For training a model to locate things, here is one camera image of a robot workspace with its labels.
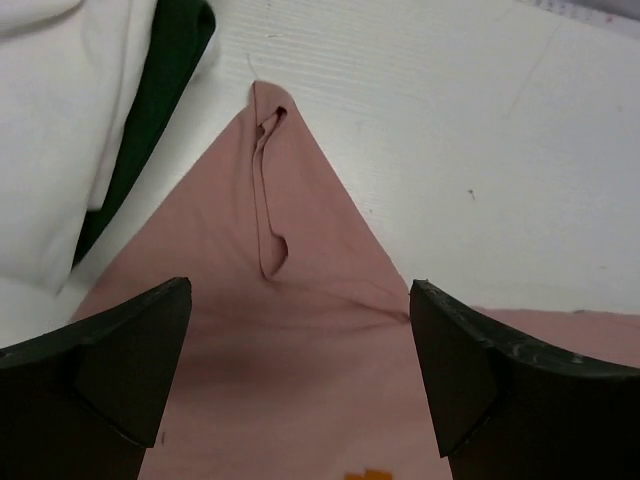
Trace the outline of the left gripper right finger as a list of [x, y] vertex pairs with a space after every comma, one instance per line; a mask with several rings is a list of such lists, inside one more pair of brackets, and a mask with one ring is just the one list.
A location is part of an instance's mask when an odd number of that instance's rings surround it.
[[639, 371], [551, 345], [426, 280], [410, 323], [439, 454], [456, 479], [635, 479]]

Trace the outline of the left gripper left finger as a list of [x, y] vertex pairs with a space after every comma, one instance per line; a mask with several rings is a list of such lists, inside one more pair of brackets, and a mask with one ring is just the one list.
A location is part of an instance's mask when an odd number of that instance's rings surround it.
[[191, 315], [170, 279], [1, 350], [1, 476], [135, 479], [153, 448]]

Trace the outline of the pink printed t shirt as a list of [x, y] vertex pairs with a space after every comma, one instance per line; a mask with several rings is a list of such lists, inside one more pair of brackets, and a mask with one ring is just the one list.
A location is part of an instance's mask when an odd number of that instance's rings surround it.
[[[412, 286], [280, 87], [253, 84], [78, 315], [172, 277], [191, 283], [191, 316], [142, 478], [456, 479], [435, 437]], [[635, 316], [478, 312], [639, 371]]]

